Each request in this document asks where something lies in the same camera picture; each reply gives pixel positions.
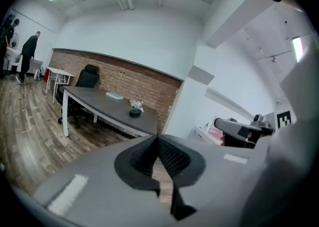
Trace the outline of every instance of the brick wall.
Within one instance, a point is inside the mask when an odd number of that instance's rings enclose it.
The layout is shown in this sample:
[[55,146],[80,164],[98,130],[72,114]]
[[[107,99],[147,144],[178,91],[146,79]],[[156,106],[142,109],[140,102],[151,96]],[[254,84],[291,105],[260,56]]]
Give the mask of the brick wall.
[[158,132],[162,132],[181,85],[180,80],[127,61],[73,50],[55,49],[49,66],[74,75],[71,80],[74,86],[87,64],[99,67],[97,88],[129,100],[143,101],[143,106],[157,110]]

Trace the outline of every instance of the man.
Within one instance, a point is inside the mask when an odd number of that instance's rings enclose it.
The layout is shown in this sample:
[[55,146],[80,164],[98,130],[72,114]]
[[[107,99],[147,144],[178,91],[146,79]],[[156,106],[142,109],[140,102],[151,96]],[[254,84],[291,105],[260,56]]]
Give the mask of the man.
[[0,42],[0,79],[4,78],[3,73],[3,63],[4,63],[4,57],[6,53],[6,48],[11,47],[12,48],[12,37],[14,34],[14,28],[18,26],[20,23],[19,19],[14,20],[13,24],[10,25],[10,27],[6,30],[3,41]]
[[21,54],[22,57],[22,65],[21,72],[19,76],[16,76],[17,81],[20,84],[24,84],[24,77],[30,67],[30,59],[34,59],[34,52],[36,49],[36,43],[38,42],[38,38],[40,36],[40,31],[38,31],[34,36],[31,36],[28,41],[25,42],[22,48]]

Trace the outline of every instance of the white wall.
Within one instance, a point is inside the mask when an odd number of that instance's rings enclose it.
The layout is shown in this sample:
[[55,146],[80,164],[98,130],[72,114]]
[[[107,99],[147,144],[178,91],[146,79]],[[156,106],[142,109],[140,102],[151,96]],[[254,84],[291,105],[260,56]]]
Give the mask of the white wall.
[[194,64],[215,76],[209,87],[252,115],[274,112],[275,99],[262,72],[232,37],[217,49],[199,43]]
[[[275,99],[258,69],[231,39],[217,49],[202,41],[198,41],[196,46],[194,65],[215,76],[209,87],[252,115],[275,111]],[[211,123],[215,116],[232,117],[246,124],[251,121],[206,98],[207,86],[189,77],[180,90],[165,125],[165,134],[187,138],[195,125]]]
[[202,101],[200,110],[195,120],[195,125],[204,127],[207,123],[211,126],[215,116],[222,119],[234,118],[239,123],[250,124],[251,120],[248,120],[238,113],[224,107],[223,105],[206,98]]
[[68,20],[55,48],[121,58],[185,79],[201,21],[168,8],[107,8]]
[[176,96],[163,133],[188,138],[195,126],[207,86],[186,77]]
[[49,0],[16,0],[12,5],[12,14],[20,20],[19,26],[14,29],[14,32],[19,35],[17,50],[21,51],[24,43],[37,31],[40,31],[41,35],[37,42],[34,58],[42,61],[43,67],[46,68],[48,58],[52,54],[52,44],[64,24],[66,16],[58,11]]

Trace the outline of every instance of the office chair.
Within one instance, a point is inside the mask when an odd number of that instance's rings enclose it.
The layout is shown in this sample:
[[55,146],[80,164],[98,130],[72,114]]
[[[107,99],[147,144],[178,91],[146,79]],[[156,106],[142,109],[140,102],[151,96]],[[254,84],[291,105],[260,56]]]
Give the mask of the office chair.
[[[99,75],[97,74],[98,67],[94,65],[86,65],[84,70],[81,71],[78,81],[76,82],[77,87],[86,87],[93,88],[96,82],[99,80]],[[63,105],[63,86],[58,87],[56,100]],[[83,110],[83,106],[77,103],[73,99],[68,100],[68,117],[72,116],[75,120],[76,126],[78,129],[80,127],[77,116],[85,116],[86,120],[88,120],[88,113]],[[58,119],[58,123],[62,123],[62,117]]]

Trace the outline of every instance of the red trash can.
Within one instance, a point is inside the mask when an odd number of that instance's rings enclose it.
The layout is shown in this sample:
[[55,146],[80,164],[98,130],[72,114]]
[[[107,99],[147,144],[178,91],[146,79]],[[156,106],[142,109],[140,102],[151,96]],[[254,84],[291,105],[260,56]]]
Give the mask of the red trash can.
[[48,81],[48,78],[49,78],[49,72],[50,72],[50,71],[49,71],[48,69],[46,69],[46,70],[45,70],[45,73],[44,73],[44,81],[45,81],[45,82],[47,82],[47,81]]

